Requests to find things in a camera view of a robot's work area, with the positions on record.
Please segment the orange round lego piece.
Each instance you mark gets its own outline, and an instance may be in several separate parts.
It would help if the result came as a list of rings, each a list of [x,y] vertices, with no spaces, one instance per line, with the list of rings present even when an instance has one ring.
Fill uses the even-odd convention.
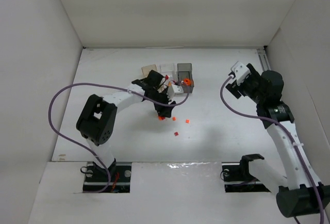
[[[189,78],[183,79],[182,83],[186,86],[191,86],[192,85],[192,81]]]

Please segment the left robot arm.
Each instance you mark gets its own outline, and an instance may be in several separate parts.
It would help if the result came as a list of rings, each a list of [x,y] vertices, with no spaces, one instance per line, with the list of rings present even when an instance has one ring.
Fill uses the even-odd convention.
[[[172,99],[177,93],[182,93],[181,86],[171,84],[162,91],[163,76],[151,70],[143,79],[136,79],[124,90],[116,91],[104,97],[91,95],[88,97],[83,110],[77,120],[76,128],[85,138],[90,149],[97,154],[108,168],[110,174],[116,169],[116,159],[111,154],[108,142],[114,129],[116,115],[133,104],[144,101],[147,97],[157,103],[154,104],[158,116],[170,118],[173,106]]]

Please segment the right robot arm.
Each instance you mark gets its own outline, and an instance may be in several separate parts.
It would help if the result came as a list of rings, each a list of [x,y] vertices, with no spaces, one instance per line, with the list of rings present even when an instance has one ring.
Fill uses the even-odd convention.
[[[282,101],[284,81],[281,74],[272,70],[258,73],[249,63],[236,62],[228,79],[220,89],[223,104],[242,117],[261,120],[272,138],[285,175],[272,168],[259,154],[244,155],[240,161],[240,173],[258,179],[275,196],[281,214],[286,218],[320,215],[325,222],[324,209],[329,203],[329,186],[324,185],[313,170],[296,133],[294,116]],[[227,89],[236,99],[248,97],[256,104],[255,116],[234,110],[224,100]]]

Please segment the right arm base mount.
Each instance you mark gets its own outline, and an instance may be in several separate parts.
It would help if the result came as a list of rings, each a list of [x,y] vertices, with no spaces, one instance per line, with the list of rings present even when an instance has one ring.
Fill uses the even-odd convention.
[[[270,191],[249,172],[249,162],[264,160],[260,154],[242,156],[239,162],[222,162],[220,178],[226,193],[259,193]]]

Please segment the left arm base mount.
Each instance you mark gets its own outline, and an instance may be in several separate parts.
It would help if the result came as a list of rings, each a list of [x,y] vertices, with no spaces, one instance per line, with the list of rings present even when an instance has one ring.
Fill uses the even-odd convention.
[[[92,162],[80,168],[84,175],[83,192],[100,193],[129,193],[132,163],[117,162],[110,169],[111,181],[108,182],[106,171],[98,169]]]

